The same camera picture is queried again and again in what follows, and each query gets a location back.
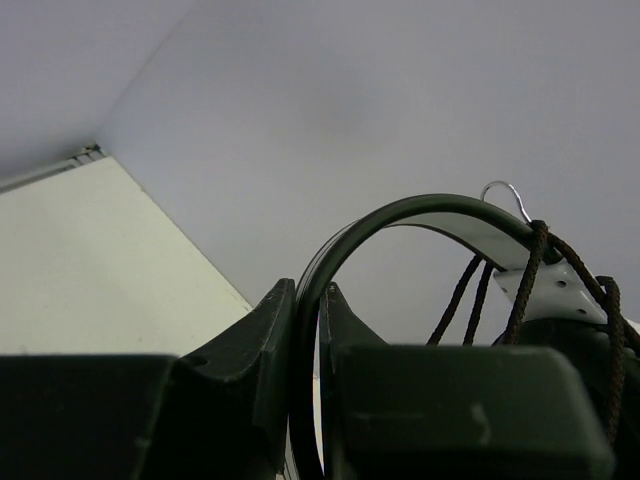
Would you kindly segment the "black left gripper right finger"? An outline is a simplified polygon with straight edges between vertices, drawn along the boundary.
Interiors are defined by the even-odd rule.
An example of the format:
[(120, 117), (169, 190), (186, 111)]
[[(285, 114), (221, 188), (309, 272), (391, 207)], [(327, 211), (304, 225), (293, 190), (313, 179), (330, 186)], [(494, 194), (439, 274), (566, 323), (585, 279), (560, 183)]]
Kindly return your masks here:
[(327, 479), (390, 479), (391, 346), (351, 309), (335, 283), (320, 301), (322, 460)]

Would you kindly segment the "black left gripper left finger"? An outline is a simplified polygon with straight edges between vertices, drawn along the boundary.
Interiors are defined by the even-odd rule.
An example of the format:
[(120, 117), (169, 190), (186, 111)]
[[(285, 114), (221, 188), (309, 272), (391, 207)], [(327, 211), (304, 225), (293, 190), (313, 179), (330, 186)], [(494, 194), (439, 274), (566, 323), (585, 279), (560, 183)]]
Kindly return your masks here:
[(284, 469), (295, 285), (174, 365), (149, 452), (152, 479), (274, 479)]

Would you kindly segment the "white black headphones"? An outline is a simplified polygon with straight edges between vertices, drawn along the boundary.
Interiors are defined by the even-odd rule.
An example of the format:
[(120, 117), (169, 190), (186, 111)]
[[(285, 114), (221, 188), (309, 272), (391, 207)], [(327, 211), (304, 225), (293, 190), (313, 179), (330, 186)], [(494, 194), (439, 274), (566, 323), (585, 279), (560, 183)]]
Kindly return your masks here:
[(404, 198), (352, 222), (297, 287), (289, 426), (322, 460), (320, 301), (339, 286), (391, 346), (390, 479), (635, 479), (639, 331), (617, 282), (484, 198)]

